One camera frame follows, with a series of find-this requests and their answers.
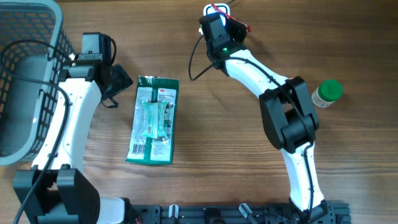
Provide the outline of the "red stick packet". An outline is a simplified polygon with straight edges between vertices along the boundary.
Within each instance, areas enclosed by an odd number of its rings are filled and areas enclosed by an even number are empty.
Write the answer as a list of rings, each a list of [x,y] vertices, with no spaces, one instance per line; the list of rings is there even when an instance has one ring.
[[[212,4],[211,4],[211,7],[212,7],[216,12],[221,13],[222,15],[224,15],[226,19],[232,19],[233,21],[236,21],[236,22],[239,22],[239,23],[245,25],[246,28],[247,28],[247,32],[251,32],[251,26],[250,26],[250,25],[247,25],[247,24],[245,24],[245,23],[243,23],[243,22],[237,20],[236,18],[232,17],[230,14],[228,14],[229,6],[228,6],[227,4],[225,4],[225,3],[223,3],[223,4],[221,4],[221,3],[219,3],[219,4],[214,4],[214,3],[212,3]],[[220,7],[225,7],[225,8],[226,8],[226,11],[225,11],[225,12],[222,11],[222,10],[220,9]]]

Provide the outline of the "green 3M sponge package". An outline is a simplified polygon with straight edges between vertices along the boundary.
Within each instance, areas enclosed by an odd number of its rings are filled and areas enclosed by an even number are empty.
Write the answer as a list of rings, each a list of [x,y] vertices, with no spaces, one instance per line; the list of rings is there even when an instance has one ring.
[[[174,154],[179,80],[139,77],[126,162],[170,165]]]

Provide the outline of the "green lid white jar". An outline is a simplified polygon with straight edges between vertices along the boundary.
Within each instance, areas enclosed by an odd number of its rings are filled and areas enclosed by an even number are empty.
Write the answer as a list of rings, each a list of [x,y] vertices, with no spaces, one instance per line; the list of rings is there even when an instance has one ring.
[[[343,95],[343,87],[337,80],[326,80],[312,93],[313,104],[327,108]]]

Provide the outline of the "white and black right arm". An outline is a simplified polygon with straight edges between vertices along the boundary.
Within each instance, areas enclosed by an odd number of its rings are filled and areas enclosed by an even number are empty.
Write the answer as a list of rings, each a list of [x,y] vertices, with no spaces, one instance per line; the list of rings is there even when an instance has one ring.
[[[274,73],[258,61],[243,44],[246,24],[223,12],[207,14],[199,23],[211,66],[242,83],[259,100],[266,137],[285,161],[293,215],[302,223],[317,221],[327,206],[314,162],[319,119],[307,84],[301,77]]]

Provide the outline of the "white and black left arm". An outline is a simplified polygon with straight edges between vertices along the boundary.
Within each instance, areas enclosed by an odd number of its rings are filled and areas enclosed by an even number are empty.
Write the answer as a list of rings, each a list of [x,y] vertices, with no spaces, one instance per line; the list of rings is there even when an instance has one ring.
[[[83,157],[97,106],[132,85],[114,63],[116,43],[100,32],[82,36],[82,51],[63,62],[58,100],[39,155],[14,177],[21,202],[14,223],[134,223],[139,215],[129,199],[100,196],[83,174]]]

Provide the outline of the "white barcode scanner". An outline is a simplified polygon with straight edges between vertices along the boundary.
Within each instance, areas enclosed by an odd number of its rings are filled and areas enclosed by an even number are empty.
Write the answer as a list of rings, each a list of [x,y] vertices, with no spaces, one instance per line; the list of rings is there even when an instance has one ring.
[[[228,4],[226,3],[213,3],[213,4],[207,4],[203,8],[203,15],[206,16],[208,14],[213,14],[216,12],[223,12],[227,15],[231,15],[231,10]]]

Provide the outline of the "grey plastic mesh basket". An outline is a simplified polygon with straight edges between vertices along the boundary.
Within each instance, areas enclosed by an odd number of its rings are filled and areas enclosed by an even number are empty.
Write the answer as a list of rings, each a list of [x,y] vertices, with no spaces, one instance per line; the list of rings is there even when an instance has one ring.
[[[55,1],[1,1],[1,165],[39,153],[57,104],[58,73],[74,53]]]

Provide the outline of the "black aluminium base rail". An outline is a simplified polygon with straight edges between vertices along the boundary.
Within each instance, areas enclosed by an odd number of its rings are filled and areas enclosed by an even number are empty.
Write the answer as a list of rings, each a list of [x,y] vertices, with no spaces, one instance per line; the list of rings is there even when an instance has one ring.
[[[307,212],[300,212],[289,203],[233,206],[170,206],[135,205],[138,213],[134,223],[211,224],[211,223],[306,223]],[[312,209],[310,223],[352,224],[347,203],[322,202]]]

